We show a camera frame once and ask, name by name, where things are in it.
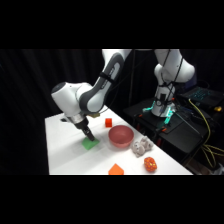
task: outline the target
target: dark wall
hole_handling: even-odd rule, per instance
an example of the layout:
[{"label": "dark wall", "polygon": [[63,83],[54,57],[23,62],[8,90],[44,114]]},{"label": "dark wall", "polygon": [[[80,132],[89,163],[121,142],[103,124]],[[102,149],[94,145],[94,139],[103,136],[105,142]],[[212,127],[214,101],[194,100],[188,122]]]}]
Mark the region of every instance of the dark wall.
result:
[{"label": "dark wall", "polygon": [[[181,49],[181,52],[189,63],[197,66],[200,79],[209,82],[212,89],[224,92],[223,49]],[[132,52],[121,78],[130,74],[133,56]],[[147,59],[135,70],[131,104],[153,97],[157,87],[154,53],[137,51],[135,56],[135,65]],[[51,98],[51,89],[64,81],[93,85],[103,66],[101,49],[0,50],[0,173],[48,173],[44,119],[60,113]],[[130,78],[120,85],[112,106],[120,116],[129,106],[130,85]],[[115,94],[116,90],[110,93],[107,105]]]}]

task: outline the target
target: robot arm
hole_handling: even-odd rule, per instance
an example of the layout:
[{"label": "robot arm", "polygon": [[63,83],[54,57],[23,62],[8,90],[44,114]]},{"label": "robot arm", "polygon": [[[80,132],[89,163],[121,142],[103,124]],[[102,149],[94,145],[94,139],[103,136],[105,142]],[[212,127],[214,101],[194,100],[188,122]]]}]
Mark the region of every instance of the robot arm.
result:
[{"label": "robot arm", "polygon": [[[109,90],[117,80],[124,62],[131,51],[132,49],[103,49],[105,67],[93,87],[87,83],[61,83],[52,90],[52,97],[58,107],[64,112],[67,121],[73,123],[78,129],[81,129],[91,141],[94,141],[95,138],[88,128],[86,115],[95,114],[103,108]],[[167,110],[163,109],[163,102],[168,97],[169,102],[173,98],[175,89],[172,86],[172,82],[175,80],[180,66],[176,82],[187,82],[190,80],[194,74],[194,67],[185,60],[182,60],[178,49],[172,49],[171,51],[169,49],[157,49],[155,50],[155,54],[159,62],[155,69],[159,86],[152,113],[156,116],[166,117]]]},{"label": "robot arm", "polygon": [[93,87],[87,83],[60,83],[52,90],[52,97],[64,112],[65,120],[81,129],[91,141],[95,138],[88,128],[86,115],[96,114],[103,108],[109,90],[122,71],[131,50],[104,49],[105,67]]}]

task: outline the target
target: red block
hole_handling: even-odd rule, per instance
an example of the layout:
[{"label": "red block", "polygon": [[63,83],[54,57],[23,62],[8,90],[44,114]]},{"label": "red block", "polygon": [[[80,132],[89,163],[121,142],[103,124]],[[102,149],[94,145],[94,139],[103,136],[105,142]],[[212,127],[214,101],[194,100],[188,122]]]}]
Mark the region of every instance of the red block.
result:
[{"label": "red block", "polygon": [[112,128],[112,119],[111,118],[106,119],[105,126],[106,126],[106,128]]}]

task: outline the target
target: small object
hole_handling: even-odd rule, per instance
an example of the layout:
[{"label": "small object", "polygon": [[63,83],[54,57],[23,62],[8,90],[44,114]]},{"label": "small object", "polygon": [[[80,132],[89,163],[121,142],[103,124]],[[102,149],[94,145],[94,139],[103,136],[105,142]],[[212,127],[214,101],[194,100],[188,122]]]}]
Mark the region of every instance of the small object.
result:
[{"label": "small object", "polygon": [[139,142],[135,142],[131,149],[133,153],[136,155],[137,158],[143,156],[145,152],[148,152],[152,149],[154,143],[147,137],[143,137],[142,140]]},{"label": "small object", "polygon": [[99,144],[99,140],[95,139],[93,142],[89,140],[89,138],[85,138],[82,142],[82,145],[86,150],[90,150],[93,147],[95,147],[97,144]]},{"label": "small object", "polygon": [[214,109],[216,112],[222,112],[222,107],[215,107]]},{"label": "small object", "polygon": [[121,169],[117,164],[115,164],[111,170],[108,172],[110,176],[122,176],[124,175],[124,170]]},{"label": "small object", "polygon": [[131,128],[118,125],[110,129],[109,139],[115,147],[123,149],[128,147],[134,139],[134,132]]},{"label": "small object", "polygon": [[112,128],[112,119],[111,118],[106,119],[105,126],[106,126],[106,128]]},{"label": "small object", "polygon": [[145,148],[145,151],[148,152],[152,149],[154,143],[147,136],[145,136],[140,141],[140,145],[142,145]]},{"label": "small object", "polygon": [[145,148],[139,142],[135,142],[131,149],[137,158],[145,154]]},{"label": "small object", "polygon": [[100,117],[100,113],[89,114],[89,115],[87,115],[87,116],[92,117],[92,118],[97,118],[97,117]]},{"label": "small object", "polygon": [[154,172],[155,170],[157,170],[157,165],[153,158],[151,157],[146,158],[144,162],[145,162],[145,168],[147,171]]}]

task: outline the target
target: pink bowl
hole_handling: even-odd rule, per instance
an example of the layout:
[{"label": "pink bowl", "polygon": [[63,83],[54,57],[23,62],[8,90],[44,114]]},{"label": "pink bowl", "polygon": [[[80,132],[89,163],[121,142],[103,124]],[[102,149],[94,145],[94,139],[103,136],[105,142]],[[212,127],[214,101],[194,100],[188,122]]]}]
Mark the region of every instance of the pink bowl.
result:
[{"label": "pink bowl", "polygon": [[109,131],[110,142],[117,148],[128,147],[134,139],[134,132],[124,125],[118,125]]}]

